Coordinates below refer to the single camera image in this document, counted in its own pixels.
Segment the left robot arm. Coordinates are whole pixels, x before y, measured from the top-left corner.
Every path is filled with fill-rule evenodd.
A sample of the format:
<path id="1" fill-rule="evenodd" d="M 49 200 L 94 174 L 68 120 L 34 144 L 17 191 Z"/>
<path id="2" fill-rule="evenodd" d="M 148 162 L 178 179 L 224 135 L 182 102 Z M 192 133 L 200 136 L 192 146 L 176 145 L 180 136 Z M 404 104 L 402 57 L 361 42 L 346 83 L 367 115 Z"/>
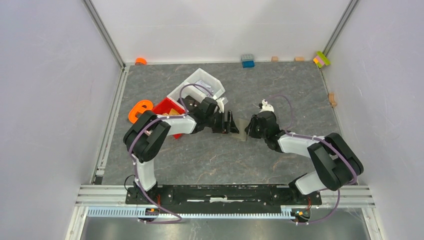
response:
<path id="1" fill-rule="evenodd" d="M 191 96 L 180 100 L 186 107 L 181 115 L 160 115 L 151 110 L 145 111 L 123 137 L 128 154 L 132 159 L 138 197 L 145 204 L 157 198 L 157 179 L 154 158 L 166 138 L 177 134 L 196 134 L 210 128 L 213 133 L 238 134 L 232 111 L 224 110 L 223 98 L 205 97 L 197 101 Z"/>

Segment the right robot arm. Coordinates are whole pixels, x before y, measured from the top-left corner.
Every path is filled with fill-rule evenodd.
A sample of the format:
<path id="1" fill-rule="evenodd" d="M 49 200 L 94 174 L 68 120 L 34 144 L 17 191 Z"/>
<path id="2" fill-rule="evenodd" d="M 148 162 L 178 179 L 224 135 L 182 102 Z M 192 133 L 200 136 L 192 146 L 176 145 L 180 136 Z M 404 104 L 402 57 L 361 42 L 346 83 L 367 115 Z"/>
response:
<path id="1" fill-rule="evenodd" d="M 254 114 L 245 132 L 251 138 L 263 139 L 269 149 L 309 158 L 314 171 L 289 183 L 289 199 L 302 204 L 309 194 L 324 189 L 337 191 L 356 183 L 364 166 L 342 136 L 332 132 L 326 136 L 308 136 L 280 129 L 272 111 Z"/>

